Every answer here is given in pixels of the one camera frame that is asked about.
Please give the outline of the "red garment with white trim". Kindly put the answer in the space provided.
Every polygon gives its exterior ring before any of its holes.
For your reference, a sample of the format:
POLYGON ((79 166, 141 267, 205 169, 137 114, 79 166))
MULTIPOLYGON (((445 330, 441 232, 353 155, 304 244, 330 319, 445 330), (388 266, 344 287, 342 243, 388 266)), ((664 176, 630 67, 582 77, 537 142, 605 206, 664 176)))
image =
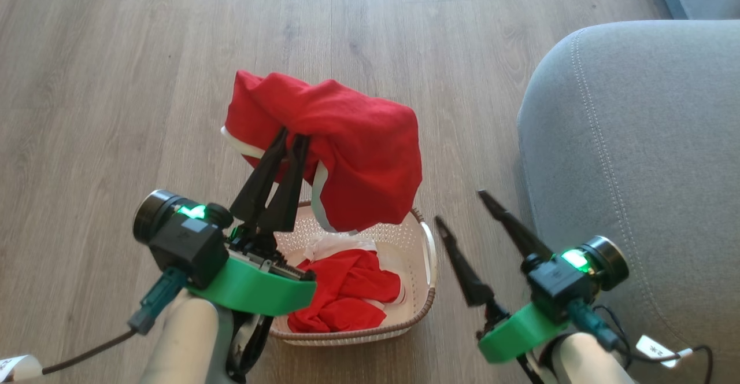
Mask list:
POLYGON ((402 223, 423 180, 412 108, 370 97, 333 79, 307 84, 282 73, 240 70, 221 133, 252 167, 288 130, 309 137, 304 181, 328 232, 402 223))
POLYGON ((368 330, 386 319, 385 308, 405 299, 399 274, 381 268, 375 240, 331 234, 312 240, 298 264, 316 276, 309 307, 291 313, 289 329, 299 334, 368 330))

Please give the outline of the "grey fabric sofa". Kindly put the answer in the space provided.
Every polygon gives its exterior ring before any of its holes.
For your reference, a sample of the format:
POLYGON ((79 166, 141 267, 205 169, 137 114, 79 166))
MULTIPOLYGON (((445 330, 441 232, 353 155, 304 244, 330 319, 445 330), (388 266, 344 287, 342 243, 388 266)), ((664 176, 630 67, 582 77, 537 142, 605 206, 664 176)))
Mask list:
POLYGON ((573 32, 517 125, 539 238, 610 239, 630 275, 600 302, 631 342, 708 345, 711 384, 740 384, 740 20, 573 32))

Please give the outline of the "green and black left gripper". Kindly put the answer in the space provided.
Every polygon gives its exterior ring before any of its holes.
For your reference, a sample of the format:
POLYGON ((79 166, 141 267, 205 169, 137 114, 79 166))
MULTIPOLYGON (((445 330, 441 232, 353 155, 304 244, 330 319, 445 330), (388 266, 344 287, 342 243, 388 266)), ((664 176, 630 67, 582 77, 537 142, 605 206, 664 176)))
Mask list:
MULTIPOLYGON (((256 226, 262 215, 262 231, 294 230, 310 137, 294 136, 286 150, 287 136, 285 127, 277 132, 230 206, 231 215, 247 226, 256 226), (285 157, 288 168, 266 209, 285 157)), ((187 291, 223 308, 252 315, 286 316, 309 307, 317 290, 315 274, 289 265, 277 244, 273 233, 233 228, 225 239, 229 250, 225 265, 205 289, 187 286, 187 291)))

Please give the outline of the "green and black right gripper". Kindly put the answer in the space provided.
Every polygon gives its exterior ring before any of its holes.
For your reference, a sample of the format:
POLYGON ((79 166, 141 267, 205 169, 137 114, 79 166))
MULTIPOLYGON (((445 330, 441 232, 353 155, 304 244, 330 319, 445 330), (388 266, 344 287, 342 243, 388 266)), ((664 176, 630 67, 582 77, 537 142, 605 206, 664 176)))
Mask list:
MULTIPOLYGON (((522 258, 531 255, 539 259, 552 259, 553 251, 530 231, 513 213, 502 206, 486 190, 479 190, 478 197, 489 215, 498 221, 522 258)), ((468 307, 489 306, 495 303, 491 287, 479 279, 465 255, 457 237, 442 216, 435 216, 434 224, 452 266, 460 290, 468 307)), ((570 326, 570 318, 555 322, 533 302, 516 311, 478 341, 479 352, 490 364, 505 364, 546 344, 570 326)))

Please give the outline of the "white perforated plastic laundry basket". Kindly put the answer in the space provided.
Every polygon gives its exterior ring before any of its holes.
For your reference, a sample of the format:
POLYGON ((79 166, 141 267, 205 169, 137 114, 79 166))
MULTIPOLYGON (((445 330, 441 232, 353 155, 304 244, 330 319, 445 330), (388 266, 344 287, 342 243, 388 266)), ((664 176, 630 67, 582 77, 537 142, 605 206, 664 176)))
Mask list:
POLYGON ((304 334, 289 329, 287 316, 278 316, 269 334, 289 345, 333 347, 369 344, 396 338, 408 332, 427 315, 433 305, 437 281, 437 252, 434 235, 417 208, 407 213, 402 223, 378 224, 356 234, 373 240, 382 269, 399 274, 404 299, 385 307, 387 315, 377 328, 338 333, 304 334))

